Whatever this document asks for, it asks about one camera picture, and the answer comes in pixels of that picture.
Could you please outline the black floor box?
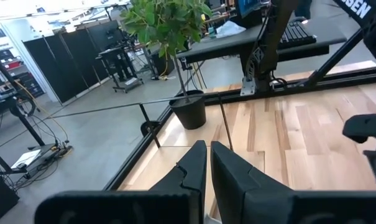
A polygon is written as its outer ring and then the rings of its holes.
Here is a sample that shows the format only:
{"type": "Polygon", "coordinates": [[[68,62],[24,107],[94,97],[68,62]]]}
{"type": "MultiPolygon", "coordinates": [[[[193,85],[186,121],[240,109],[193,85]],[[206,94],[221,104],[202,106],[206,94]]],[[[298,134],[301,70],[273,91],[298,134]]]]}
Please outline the black floor box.
{"type": "Polygon", "coordinates": [[[169,75],[175,69],[173,59],[170,55],[159,57],[159,50],[159,46],[153,46],[148,49],[155,71],[157,75],[161,75],[164,71],[165,75],[169,75]]]}

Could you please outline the backlit black keyboard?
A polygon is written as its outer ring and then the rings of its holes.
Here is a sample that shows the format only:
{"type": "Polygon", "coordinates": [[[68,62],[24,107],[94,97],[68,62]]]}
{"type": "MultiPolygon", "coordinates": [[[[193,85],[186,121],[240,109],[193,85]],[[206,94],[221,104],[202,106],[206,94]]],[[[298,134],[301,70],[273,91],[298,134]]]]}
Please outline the backlit black keyboard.
{"type": "Polygon", "coordinates": [[[289,22],[280,39],[278,49],[289,49],[316,43],[316,37],[306,30],[302,22],[289,22]]]}

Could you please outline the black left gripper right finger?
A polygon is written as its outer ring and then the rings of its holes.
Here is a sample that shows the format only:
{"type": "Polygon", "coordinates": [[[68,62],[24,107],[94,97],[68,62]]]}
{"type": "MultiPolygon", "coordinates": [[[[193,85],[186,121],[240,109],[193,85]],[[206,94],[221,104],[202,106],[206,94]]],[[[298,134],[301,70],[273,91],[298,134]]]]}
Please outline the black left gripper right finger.
{"type": "Polygon", "coordinates": [[[222,224],[288,224],[292,189],[263,173],[218,141],[211,172],[222,224]]]}

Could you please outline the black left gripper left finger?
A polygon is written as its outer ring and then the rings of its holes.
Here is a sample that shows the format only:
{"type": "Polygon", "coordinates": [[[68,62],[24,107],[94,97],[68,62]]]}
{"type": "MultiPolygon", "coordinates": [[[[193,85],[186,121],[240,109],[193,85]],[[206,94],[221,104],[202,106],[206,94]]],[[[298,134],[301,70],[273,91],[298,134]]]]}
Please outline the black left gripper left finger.
{"type": "Polygon", "coordinates": [[[149,224],[203,224],[207,148],[196,141],[150,191],[157,193],[149,224]]]}

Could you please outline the green plant in black pot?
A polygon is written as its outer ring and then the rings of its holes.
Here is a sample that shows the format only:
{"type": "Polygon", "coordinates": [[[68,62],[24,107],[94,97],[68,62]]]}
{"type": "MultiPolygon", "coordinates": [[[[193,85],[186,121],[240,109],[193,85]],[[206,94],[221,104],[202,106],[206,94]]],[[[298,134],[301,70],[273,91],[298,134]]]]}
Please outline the green plant in black pot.
{"type": "Polygon", "coordinates": [[[202,127],[206,122],[201,90],[187,90],[182,79],[177,53],[188,50],[187,43],[201,41],[206,16],[212,10],[204,0],[130,0],[131,7],[121,12],[129,34],[141,44],[158,45],[158,56],[172,58],[182,93],[169,105],[187,130],[202,127]]]}

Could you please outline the black tripod stand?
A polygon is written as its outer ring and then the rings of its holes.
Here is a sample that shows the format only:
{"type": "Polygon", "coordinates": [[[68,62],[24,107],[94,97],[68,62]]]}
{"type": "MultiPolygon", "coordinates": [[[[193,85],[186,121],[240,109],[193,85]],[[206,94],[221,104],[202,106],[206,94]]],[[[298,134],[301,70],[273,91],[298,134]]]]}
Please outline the black tripod stand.
{"type": "Polygon", "coordinates": [[[6,78],[8,84],[12,86],[12,90],[7,94],[0,93],[0,103],[7,105],[9,112],[19,119],[25,126],[26,130],[37,142],[36,146],[27,148],[27,152],[23,153],[20,158],[13,164],[9,165],[0,156],[0,177],[14,190],[24,188],[33,182],[44,180],[44,173],[48,171],[52,164],[58,166],[61,158],[66,156],[71,150],[69,139],[61,141],[51,127],[48,127],[48,134],[53,137],[54,142],[50,144],[44,143],[40,133],[42,129],[37,122],[30,124],[28,119],[32,121],[38,120],[42,124],[45,121],[35,115],[35,112],[44,112],[41,107],[30,94],[30,92],[13,78],[0,63],[0,72],[6,78]]]}

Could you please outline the crumpled white cloth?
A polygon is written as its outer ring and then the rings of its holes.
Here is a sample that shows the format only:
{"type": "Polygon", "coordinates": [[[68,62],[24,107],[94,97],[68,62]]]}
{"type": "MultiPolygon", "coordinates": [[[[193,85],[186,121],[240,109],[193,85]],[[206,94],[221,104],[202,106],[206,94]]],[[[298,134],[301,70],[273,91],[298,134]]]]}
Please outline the crumpled white cloth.
{"type": "Polygon", "coordinates": [[[222,26],[216,29],[216,37],[223,38],[231,35],[236,35],[245,30],[246,28],[237,25],[235,22],[227,21],[222,26]]]}

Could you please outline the black folding partition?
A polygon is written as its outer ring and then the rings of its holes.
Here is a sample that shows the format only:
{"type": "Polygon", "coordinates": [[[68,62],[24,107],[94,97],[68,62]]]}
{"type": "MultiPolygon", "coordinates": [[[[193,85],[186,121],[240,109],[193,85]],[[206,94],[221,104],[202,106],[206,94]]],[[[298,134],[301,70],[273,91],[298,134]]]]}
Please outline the black folding partition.
{"type": "Polygon", "coordinates": [[[24,42],[46,81],[65,103],[109,78],[97,57],[121,40],[116,21],[24,42]]]}

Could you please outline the black rolling monitor stand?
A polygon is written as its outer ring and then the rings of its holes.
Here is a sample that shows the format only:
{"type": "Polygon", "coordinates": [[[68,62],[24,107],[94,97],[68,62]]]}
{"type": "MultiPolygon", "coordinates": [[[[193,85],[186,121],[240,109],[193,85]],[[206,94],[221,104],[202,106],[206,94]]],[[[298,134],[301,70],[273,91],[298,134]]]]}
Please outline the black rolling monitor stand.
{"type": "Polygon", "coordinates": [[[143,85],[143,79],[137,76],[126,52],[129,42],[123,31],[118,27],[109,29],[106,31],[106,37],[109,40],[109,44],[95,59],[102,61],[108,75],[112,78],[115,84],[113,90],[115,92],[119,90],[128,93],[129,90],[143,85]]]}

